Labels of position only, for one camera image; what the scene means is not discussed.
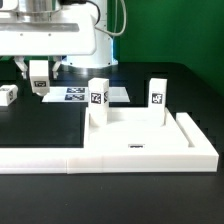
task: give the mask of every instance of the white tray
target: white tray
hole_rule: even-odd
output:
[[[165,115],[156,127],[148,108],[110,108],[94,128],[87,108],[84,148],[2,148],[0,173],[215,172],[219,156],[188,114]]]
[[[216,150],[187,113],[178,113],[175,121],[166,109],[161,127],[148,108],[110,108],[108,124],[100,128],[89,117],[87,108],[84,150],[68,159],[68,173],[217,170]]]

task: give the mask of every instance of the white cable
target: white cable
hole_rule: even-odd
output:
[[[115,20],[114,20],[114,33],[116,33],[117,30],[117,14],[118,14],[118,4],[117,4],[118,0],[115,0]]]
[[[124,16],[124,21],[123,21],[123,27],[122,27],[122,30],[120,31],[120,32],[118,32],[118,33],[113,33],[113,32],[110,32],[110,31],[108,31],[108,30],[103,30],[103,29],[101,29],[101,28],[99,28],[99,27],[95,27],[97,30],[99,30],[99,31],[101,31],[101,32],[104,32],[104,33],[106,33],[106,34],[108,34],[108,35],[110,35],[110,36],[114,36],[114,37],[118,37],[118,36],[121,36],[123,33],[124,33],[124,31],[125,31],[125,28],[126,28],[126,24],[127,24],[127,11],[126,11],[126,6],[125,6],[125,2],[124,2],[124,0],[120,0],[120,2],[121,2],[121,5],[122,5],[122,9],[123,9],[123,16]]]

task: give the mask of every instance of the rectangular slot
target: rectangular slot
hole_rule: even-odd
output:
[[[145,148],[145,144],[129,144],[128,148],[130,148],[130,149],[142,149],[142,148]]]

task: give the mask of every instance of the black table surface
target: black table surface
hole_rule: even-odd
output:
[[[218,171],[0,175],[0,223],[223,223],[223,97],[176,63],[120,63],[97,77],[127,89],[131,102],[111,107],[146,107],[149,80],[167,78],[166,106],[191,115],[220,155]],[[60,72],[51,85],[91,78]],[[42,103],[20,77],[1,81],[15,83],[18,99],[0,108],[0,147],[82,147],[86,103]]]

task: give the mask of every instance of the green background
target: green background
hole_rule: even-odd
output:
[[[109,1],[110,28],[114,2]],[[224,96],[223,0],[125,2],[128,24],[114,49],[120,62],[183,63]]]

